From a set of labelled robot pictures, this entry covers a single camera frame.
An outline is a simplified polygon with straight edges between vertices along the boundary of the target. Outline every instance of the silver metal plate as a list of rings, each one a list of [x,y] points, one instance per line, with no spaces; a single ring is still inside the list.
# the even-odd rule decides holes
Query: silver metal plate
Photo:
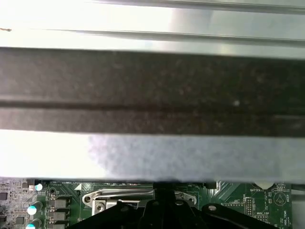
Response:
[[[304,149],[304,138],[0,130],[0,155],[4,162],[0,174],[64,179],[305,183]]]
[[[0,47],[305,57],[305,4],[299,0],[0,4]]]

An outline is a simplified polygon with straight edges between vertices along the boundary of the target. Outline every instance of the computer motherboard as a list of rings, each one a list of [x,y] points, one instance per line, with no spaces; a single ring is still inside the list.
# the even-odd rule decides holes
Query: computer motherboard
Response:
[[[292,228],[290,185],[279,183],[261,188],[256,184],[206,184],[176,184],[176,197],[189,201],[198,209],[207,203],[218,203],[278,228]],[[118,199],[133,204],[139,202],[138,198],[152,199],[152,187],[151,184],[109,181],[41,181],[34,184],[33,180],[26,179],[3,180],[0,181],[0,228],[26,229],[36,219],[37,228],[65,229],[110,208]],[[120,196],[126,192],[133,194]],[[29,206],[33,207],[35,203],[41,204],[41,208],[29,214]]]

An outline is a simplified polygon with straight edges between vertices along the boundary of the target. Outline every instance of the screw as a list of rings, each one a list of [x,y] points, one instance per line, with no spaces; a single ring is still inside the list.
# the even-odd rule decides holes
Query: screw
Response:
[[[105,206],[103,204],[99,204],[96,209],[101,212],[101,211],[104,211],[105,210]]]
[[[126,211],[128,211],[128,210],[129,210],[129,208],[128,208],[127,206],[121,208],[121,212],[126,212]]]
[[[90,202],[90,200],[91,200],[91,198],[90,198],[90,197],[85,197],[85,202],[86,202],[86,203],[89,203],[89,202]]]
[[[176,205],[178,205],[178,206],[183,205],[183,201],[177,200],[177,201],[176,201]]]
[[[215,206],[213,206],[213,205],[210,205],[210,206],[208,207],[208,209],[209,209],[210,211],[216,211],[216,210],[217,210],[217,207],[215,207]]]

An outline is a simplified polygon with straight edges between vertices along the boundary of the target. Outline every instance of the capacitor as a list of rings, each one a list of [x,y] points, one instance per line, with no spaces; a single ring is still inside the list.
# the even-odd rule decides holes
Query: capacitor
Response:
[[[43,205],[40,201],[36,201],[31,206],[28,207],[28,214],[29,215],[35,215],[36,212],[40,211],[42,209]]]
[[[35,185],[35,190],[36,191],[41,191],[42,189],[43,189],[43,185],[42,184]]]
[[[31,223],[29,223],[26,227],[26,229],[37,229],[40,228],[42,225],[40,219],[34,219]]]

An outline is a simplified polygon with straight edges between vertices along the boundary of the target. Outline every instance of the chip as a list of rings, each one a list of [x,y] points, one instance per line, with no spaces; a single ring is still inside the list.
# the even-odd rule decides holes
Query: chip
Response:
[[[6,215],[0,213],[0,223],[6,222]]]
[[[7,200],[8,199],[8,193],[7,192],[1,192],[0,193],[0,200]]]
[[[54,221],[61,221],[66,219],[66,213],[65,212],[49,212],[48,216],[50,218],[53,218]]]
[[[50,200],[49,205],[54,206],[55,208],[66,208],[67,200],[65,199]]]
[[[17,217],[16,225],[23,225],[23,224],[24,224],[24,217]]]
[[[22,183],[22,188],[28,188],[29,187],[29,185],[28,185],[28,183]]]
[[[48,224],[48,229],[65,229],[65,224]]]

